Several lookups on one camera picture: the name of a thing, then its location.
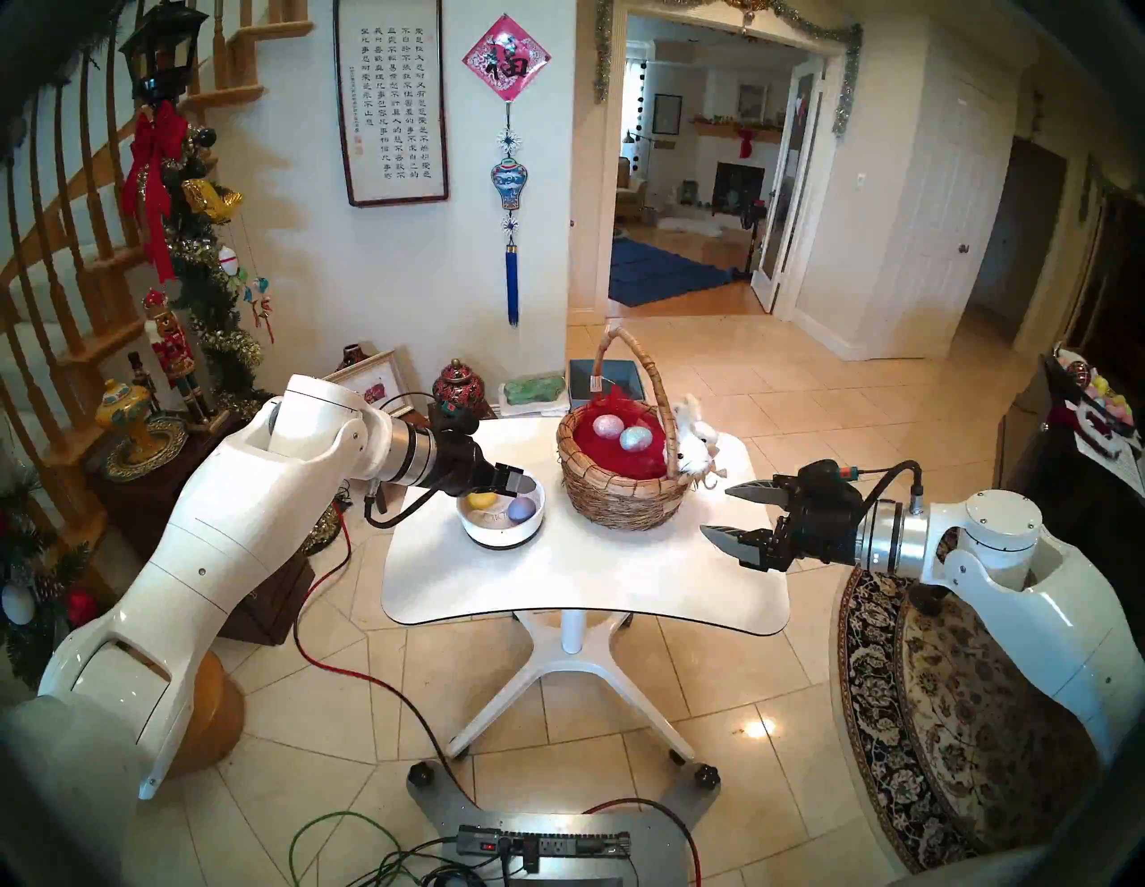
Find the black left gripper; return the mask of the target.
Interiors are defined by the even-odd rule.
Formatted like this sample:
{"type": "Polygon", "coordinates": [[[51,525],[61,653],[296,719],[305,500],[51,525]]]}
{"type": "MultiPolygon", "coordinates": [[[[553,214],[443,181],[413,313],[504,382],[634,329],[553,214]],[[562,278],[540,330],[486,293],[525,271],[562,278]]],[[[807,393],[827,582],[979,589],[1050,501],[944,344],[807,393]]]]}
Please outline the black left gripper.
{"type": "Polygon", "coordinates": [[[455,498],[487,492],[512,498],[532,494],[537,484],[531,475],[519,467],[485,459],[474,437],[480,425],[480,419],[447,419],[431,425],[436,450],[427,472],[427,488],[455,498]]]}

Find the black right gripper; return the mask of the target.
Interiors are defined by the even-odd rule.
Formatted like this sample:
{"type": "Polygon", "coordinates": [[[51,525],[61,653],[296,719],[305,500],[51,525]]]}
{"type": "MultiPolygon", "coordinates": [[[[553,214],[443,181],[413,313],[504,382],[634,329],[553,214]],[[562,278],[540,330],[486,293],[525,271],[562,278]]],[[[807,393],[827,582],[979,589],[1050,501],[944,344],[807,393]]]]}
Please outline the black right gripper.
{"type": "Polygon", "coordinates": [[[701,525],[701,534],[740,567],[760,572],[787,571],[797,560],[854,567],[863,505],[863,496],[852,484],[858,477],[854,466],[819,460],[795,475],[775,474],[774,480],[731,485],[725,494],[785,510],[785,517],[774,532],[701,525]]]}

